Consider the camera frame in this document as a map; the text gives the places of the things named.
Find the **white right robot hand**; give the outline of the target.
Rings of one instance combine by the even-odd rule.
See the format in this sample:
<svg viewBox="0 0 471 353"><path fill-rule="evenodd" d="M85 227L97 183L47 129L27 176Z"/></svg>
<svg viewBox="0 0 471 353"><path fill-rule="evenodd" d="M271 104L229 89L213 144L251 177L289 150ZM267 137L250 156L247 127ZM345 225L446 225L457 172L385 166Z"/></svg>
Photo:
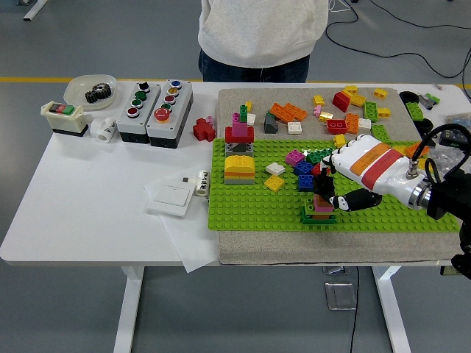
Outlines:
<svg viewBox="0 0 471 353"><path fill-rule="evenodd" d="M359 135L322 159L321 180L330 182L332 179L326 175L327 168L361 186L341 196L332 191L318 192L336 209L357 211L372 208L382 202L384 195L395 197L413 210L428 206L431 184L425 174L417 170L417 162L371 135Z"/></svg>

